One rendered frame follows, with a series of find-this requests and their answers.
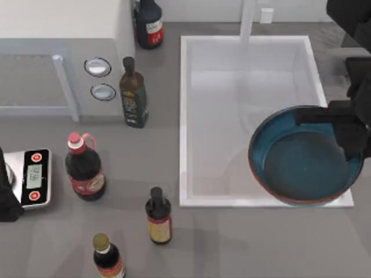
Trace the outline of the blue bowl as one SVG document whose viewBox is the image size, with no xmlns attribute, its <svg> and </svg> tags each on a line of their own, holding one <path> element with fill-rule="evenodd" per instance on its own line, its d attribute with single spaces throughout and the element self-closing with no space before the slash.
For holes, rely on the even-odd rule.
<svg viewBox="0 0 371 278">
<path fill-rule="evenodd" d="M 271 196 L 293 206 L 319 206 L 345 194 L 365 158 L 346 160 L 330 123 L 296 125 L 296 105 L 265 118 L 249 143 L 250 170 Z"/>
</svg>

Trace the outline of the white sink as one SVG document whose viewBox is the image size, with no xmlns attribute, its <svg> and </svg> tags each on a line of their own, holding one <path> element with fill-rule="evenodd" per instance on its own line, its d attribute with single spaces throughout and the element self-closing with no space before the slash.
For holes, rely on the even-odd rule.
<svg viewBox="0 0 371 278">
<path fill-rule="evenodd" d="M 326 106 L 309 37 L 182 36 L 180 205 L 283 207 L 254 178 L 248 147 L 270 115 Z"/>
</svg>

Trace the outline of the white tap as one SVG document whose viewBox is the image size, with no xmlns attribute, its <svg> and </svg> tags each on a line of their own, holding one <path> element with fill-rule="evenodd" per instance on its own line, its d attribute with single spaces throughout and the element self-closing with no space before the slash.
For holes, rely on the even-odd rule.
<svg viewBox="0 0 371 278">
<path fill-rule="evenodd" d="M 248 44 L 252 31 L 254 13 L 257 0 L 243 0 L 239 40 L 241 44 Z"/>
</svg>

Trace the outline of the small dark bottle yellow label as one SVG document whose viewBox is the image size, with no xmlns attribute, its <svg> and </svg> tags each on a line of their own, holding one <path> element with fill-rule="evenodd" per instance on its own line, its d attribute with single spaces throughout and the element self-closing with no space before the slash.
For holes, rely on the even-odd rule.
<svg viewBox="0 0 371 278">
<path fill-rule="evenodd" d="M 151 241 L 158 245 L 168 244 L 172 239 L 172 206 L 161 187 L 151 188 L 144 208 Z"/>
</svg>

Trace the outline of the dark green oil bottle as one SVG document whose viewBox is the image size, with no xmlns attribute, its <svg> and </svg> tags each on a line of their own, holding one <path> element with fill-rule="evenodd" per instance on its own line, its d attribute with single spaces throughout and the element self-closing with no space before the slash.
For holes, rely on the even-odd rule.
<svg viewBox="0 0 371 278">
<path fill-rule="evenodd" d="M 122 60 L 125 73 L 119 82 L 125 123 L 128 126 L 142 129 L 148 119 L 147 93 L 144 77 L 135 69 L 133 57 Z"/>
</svg>

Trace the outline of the dark bottle red white label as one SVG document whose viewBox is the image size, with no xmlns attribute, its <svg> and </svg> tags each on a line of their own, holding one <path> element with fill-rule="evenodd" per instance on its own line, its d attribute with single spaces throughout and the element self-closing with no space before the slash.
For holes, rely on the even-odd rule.
<svg viewBox="0 0 371 278">
<path fill-rule="evenodd" d="M 155 0 L 135 0 L 134 23 L 137 43 L 141 48 L 152 50 L 161 45 L 162 9 Z"/>
</svg>

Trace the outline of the round microwave knob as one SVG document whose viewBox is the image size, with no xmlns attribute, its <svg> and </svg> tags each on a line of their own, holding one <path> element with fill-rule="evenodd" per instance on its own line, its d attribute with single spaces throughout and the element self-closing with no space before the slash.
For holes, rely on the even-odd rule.
<svg viewBox="0 0 371 278">
<path fill-rule="evenodd" d="M 116 90 L 105 83 L 90 88 L 91 95 L 99 101 L 111 101 L 116 96 Z"/>
<path fill-rule="evenodd" d="M 101 78 L 110 74 L 112 68 L 110 63 L 101 57 L 94 57 L 84 62 L 85 71 L 94 77 Z"/>
</svg>

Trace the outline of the red capped dark bottle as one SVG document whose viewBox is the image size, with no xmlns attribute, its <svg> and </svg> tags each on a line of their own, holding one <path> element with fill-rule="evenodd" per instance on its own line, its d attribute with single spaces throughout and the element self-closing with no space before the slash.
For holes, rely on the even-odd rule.
<svg viewBox="0 0 371 278">
<path fill-rule="evenodd" d="M 72 189 L 84 201 L 100 199 L 107 187 L 101 159 L 95 150 L 95 139 L 91 134 L 72 132 L 67 141 L 65 158 L 66 172 Z"/>
</svg>

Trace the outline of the dark bottle gold cap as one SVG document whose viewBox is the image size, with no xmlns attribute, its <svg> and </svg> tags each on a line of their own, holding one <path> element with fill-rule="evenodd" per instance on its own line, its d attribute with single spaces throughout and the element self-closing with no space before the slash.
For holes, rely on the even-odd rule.
<svg viewBox="0 0 371 278">
<path fill-rule="evenodd" d="M 118 247 L 104 233 L 93 237 L 93 261 L 100 278 L 125 278 L 126 269 Z"/>
</svg>

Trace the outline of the silver kitchen scale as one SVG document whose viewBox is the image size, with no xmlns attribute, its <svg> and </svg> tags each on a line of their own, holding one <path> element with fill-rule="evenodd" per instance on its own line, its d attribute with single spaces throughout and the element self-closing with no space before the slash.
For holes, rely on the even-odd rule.
<svg viewBox="0 0 371 278">
<path fill-rule="evenodd" d="M 52 153 L 31 149 L 4 153 L 10 187 L 23 209 L 45 207 L 52 193 Z"/>
</svg>

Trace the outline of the pale microwave oven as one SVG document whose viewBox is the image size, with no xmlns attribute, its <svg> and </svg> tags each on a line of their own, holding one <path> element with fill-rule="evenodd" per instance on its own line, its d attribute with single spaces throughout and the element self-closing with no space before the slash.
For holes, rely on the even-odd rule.
<svg viewBox="0 0 371 278">
<path fill-rule="evenodd" d="M 69 116 L 53 65 L 63 56 L 79 120 L 122 118 L 122 60 L 135 55 L 132 0 L 0 0 L 0 116 Z M 111 65 L 97 78 L 84 69 L 94 57 Z M 99 101 L 92 86 L 116 90 Z"/>
</svg>

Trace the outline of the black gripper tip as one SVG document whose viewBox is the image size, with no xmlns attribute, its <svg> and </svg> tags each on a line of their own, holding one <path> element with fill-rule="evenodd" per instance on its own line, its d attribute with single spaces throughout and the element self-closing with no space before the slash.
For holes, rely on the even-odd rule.
<svg viewBox="0 0 371 278">
<path fill-rule="evenodd" d="M 3 150 L 0 147 L 0 222 L 15 222 L 24 212 L 10 186 Z"/>
</svg>

